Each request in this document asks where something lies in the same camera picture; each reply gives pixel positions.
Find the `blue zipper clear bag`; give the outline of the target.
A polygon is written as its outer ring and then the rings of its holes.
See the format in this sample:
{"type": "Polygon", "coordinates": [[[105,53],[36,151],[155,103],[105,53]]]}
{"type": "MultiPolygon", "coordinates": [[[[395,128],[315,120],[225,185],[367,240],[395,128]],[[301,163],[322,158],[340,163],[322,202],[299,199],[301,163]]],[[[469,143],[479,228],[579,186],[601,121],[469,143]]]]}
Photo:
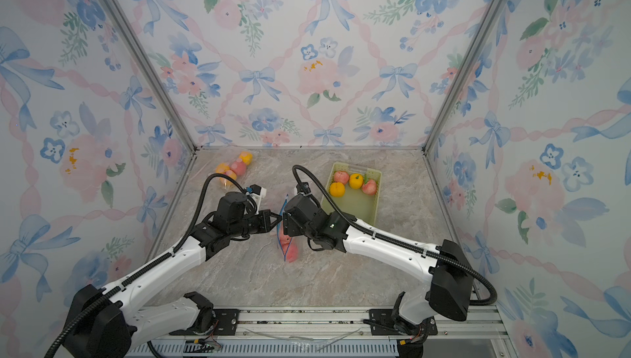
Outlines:
{"type": "Polygon", "coordinates": [[[289,236],[289,235],[287,235],[284,232],[284,222],[283,221],[281,223],[279,223],[279,226],[277,226],[277,228],[276,228],[276,236],[277,236],[278,246],[279,246],[279,249],[281,250],[281,253],[282,253],[282,256],[283,256],[283,260],[284,260],[284,255],[283,255],[282,248],[288,242],[292,242],[293,243],[293,238],[292,238],[292,236],[289,236]]]}

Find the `green plastic basket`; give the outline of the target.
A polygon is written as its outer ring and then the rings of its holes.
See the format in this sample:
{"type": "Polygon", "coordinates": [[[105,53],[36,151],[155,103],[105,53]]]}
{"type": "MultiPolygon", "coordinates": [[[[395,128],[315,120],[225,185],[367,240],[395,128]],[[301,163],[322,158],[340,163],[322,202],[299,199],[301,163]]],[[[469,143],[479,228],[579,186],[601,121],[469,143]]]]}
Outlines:
{"type": "Polygon", "coordinates": [[[365,223],[375,225],[382,177],[382,172],[376,169],[344,162],[334,162],[328,180],[324,183],[325,192],[332,197],[336,205],[345,213],[360,218],[365,223]],[[348,172],[350,176],[353,173],[363,175],[363,187],[360,190],[353,190],[348,186],[348,183],[343,185],[334,182],[333,175],[338,171],[348,172]]]}

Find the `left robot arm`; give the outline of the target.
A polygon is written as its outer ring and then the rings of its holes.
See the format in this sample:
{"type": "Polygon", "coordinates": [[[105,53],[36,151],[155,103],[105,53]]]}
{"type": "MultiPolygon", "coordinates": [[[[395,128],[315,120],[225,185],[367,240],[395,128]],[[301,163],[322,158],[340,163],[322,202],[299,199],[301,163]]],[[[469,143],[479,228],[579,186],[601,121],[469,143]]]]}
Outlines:
{"type": "Polygon", "coordinates": [[[230,243],[275,229],[282,218],[259,208],[264,195],[227,193],[217,210],[194,218],[195,225],[182,242],[114,282],[80,289],[73,297],[63,330],[46,355],[52,357],[64,347],[74,357],[123,357],[129,350],[172,332],[210,334],[218,323],[215,307],[199,292],[187,292],[165,305],[147,304],[230,243]]]}

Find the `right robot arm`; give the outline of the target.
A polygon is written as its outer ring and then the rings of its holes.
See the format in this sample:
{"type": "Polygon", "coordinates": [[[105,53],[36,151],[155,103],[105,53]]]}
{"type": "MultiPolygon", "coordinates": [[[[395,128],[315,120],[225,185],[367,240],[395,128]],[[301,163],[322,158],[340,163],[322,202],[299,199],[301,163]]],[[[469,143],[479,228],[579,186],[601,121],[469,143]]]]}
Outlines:
{"type": "Polygon", "coordinates": [[[284,233],[305,236],[320,251],[363,255],[413,276],[414,292],[402,292],[390,319],[372,323],[392,332],[416,335],[441,315],[463,322],[468,318],[473,276],[468,261],[453,242],[440,245],[411,241],[373,227],[337,210],[327,213],[312,197],[297,195],[283,211],[284,233]]]}

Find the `pink zipper clear bag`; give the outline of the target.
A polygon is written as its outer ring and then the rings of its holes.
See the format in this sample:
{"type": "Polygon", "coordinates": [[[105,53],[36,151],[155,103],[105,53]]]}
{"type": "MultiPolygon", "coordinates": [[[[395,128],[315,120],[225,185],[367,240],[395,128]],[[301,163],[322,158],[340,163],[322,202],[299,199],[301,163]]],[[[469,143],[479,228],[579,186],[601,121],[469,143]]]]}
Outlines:
{"type": "Polygon", "coordinates": [[[239,159],[239,154],[243,151],[248,151],[253,154],[253,160],[250,166],[247,166],[246,174],[237,177],[236,182],[243,188],[247,186],[246,178],[248,174],[253,170],[256,163],[256,153],[253,149],[245,149],[239,147],[221,147],[213,149],[201,149],[195,156],[195,161],[192,166],[192,170],[188,175],[188,183],[201,186],[205,179],[215,173],[215,168],[221,163],[226,163],[229,166],[232,162],[239,159]]]}

